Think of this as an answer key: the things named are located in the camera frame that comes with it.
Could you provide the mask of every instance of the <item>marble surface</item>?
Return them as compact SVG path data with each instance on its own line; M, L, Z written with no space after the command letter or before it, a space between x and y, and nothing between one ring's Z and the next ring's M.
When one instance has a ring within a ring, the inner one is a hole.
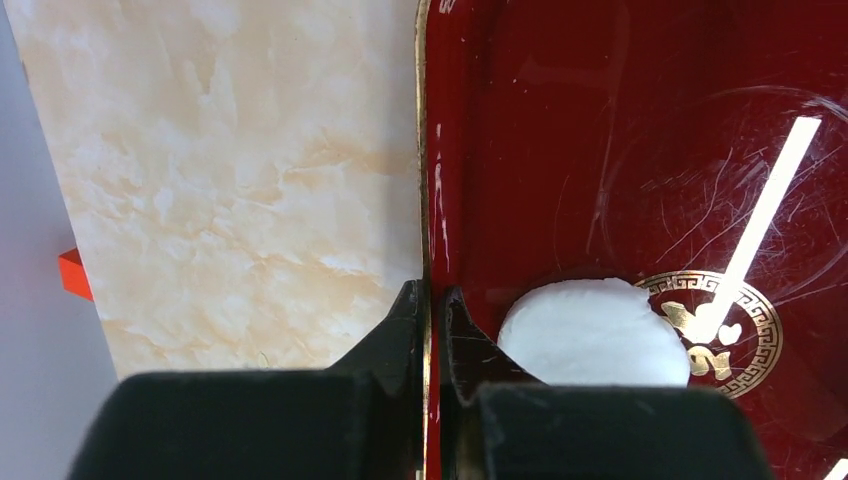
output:
M5 0L120 376L320 367L421 275L416 0Z

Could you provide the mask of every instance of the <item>white dough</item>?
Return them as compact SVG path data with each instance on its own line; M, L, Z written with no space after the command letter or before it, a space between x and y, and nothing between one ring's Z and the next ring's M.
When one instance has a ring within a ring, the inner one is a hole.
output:
M684 387L689 356L648 292L617 278L537 288L512 306L498 346L551 385Z

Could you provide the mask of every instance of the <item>red tray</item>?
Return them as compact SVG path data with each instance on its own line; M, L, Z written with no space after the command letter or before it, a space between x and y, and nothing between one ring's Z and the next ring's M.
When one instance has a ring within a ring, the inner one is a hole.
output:
M493 339L512 302L552 280L616 276L649 288L659 313L694 312L732 283L722 274L767 211L755 206L787 171L731 289L739 340L705 347L729 368L692 380L736 399L779 478L820 479L848 457L848 2L422 9L433 301L461 286ZM797 169L778 169L799 117L821 123ZM430 407L439 478L438 388Z

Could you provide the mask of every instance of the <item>gold emblem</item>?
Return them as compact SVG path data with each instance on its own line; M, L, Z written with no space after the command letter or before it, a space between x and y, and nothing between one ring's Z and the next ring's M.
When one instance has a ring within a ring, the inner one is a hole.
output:
M771 373L780 357L783 329L772 304L744 283L736 292L738 308L731 309L718 332L699 329L699 318L703 320L710 311L711 294L722 279L720 273L685 270L654 275L636 286L648 290L651 304L680 332L697 383L713 385L736 398Z

